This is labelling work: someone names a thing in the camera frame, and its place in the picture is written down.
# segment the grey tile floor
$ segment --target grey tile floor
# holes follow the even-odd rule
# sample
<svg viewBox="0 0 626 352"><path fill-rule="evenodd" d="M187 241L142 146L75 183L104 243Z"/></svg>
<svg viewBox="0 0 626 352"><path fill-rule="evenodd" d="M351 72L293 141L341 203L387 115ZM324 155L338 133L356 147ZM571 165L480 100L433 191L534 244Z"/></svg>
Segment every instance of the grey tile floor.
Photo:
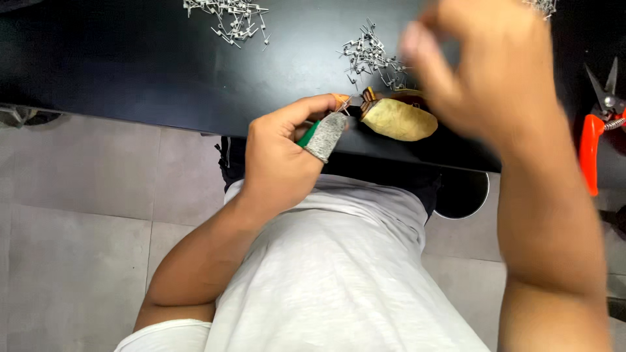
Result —
<svg viewBox="0 0 626 352"><path fill-rule="evenodd" d="M222 205L218 142L82 116L0 130L0 352L111 351L128 335L159 262ZM431 218L422 260L495 351L506 274L490 179L472 217ZM626 192L598 199L608 210ZM609 290L626 297L626 242L605 232ZM626 324L611 324L626 351Z"/></svg>

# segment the metal blade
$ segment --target metal blade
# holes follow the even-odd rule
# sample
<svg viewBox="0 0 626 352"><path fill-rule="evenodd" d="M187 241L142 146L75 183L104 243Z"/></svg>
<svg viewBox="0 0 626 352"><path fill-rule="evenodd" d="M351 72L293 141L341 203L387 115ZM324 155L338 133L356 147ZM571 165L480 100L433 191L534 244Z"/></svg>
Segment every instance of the metal blade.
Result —
<svg viewBox="0 0 626 352"><path fill-rule="evenodd" d="M587 74L589 75L589 80L591 81L591 84L593 86L595 96L598 98L598 103L600 104L600 106L604 106L604 98L606 97L607 94L604 92L604 90L602 89L602 86L600 85L600 82L595 77L595 75L591 72L587 64L585 64L585 69L587 69Z"/></svg>
<svg viewBox="0 0 626 352"><path fill-rule="evenodd" d="M611 95L615 95L615 84L617 82L617 56L613 59L613 66L611 66L611 72L608 74L607 85L604 87L604 91Z"/></svg>

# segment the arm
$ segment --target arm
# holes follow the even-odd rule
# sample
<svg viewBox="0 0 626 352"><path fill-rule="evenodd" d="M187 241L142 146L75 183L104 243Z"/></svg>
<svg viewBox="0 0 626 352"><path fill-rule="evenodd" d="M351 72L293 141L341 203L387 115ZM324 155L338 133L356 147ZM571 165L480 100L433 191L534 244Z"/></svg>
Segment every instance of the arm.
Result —
<svg viewBox="0 0 626 352"><path fill-rule="evenodd" d="M294 143L312 115L336 110L330 94L300 99L250 124L241 192L185 236L156 269L135 330L173 319L213 321L215 300L237 272L263 225L301 202L323 163Z"/></svg>
<svg viewBox="0 0 626 352"><path fill-rule="evenodd" d="M431 30L461 43L457 72ZM402 48L438 117L501 155L500 348L610 351L600 224L557 101L547 23L514 1L440 0Z"/></svg>

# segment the person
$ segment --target person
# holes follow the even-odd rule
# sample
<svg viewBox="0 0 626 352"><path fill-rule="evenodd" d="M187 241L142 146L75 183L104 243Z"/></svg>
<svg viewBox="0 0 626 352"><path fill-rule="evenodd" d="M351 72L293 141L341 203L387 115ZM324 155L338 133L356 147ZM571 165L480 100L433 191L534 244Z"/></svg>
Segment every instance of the person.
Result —
<svg viewBox="0 0 626 352"><path fill-rule="evenodd" d="M436 36L461 44L456 71ZM518 1L439 0L401 51L447 126L500 155L503 351L610 351L600 224L553 81L549 25ZM303 98L250 124L245 179L183 238L117 351L484 351L420 264L427 213L400 188L320 175Z"/></svg>

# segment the black trash bin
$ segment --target black trash bin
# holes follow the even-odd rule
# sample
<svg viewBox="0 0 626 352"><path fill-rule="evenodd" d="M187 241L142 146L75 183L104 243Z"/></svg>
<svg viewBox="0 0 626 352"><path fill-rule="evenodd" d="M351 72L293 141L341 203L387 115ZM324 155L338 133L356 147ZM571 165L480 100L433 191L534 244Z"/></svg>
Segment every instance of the black trash bin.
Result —
<svg viewBox="0 0 626 352"><path fill-rule="evenodd" d="M488 194L486 172L442 168L434 212L447 219L464 219L483 206Z"/></svg>

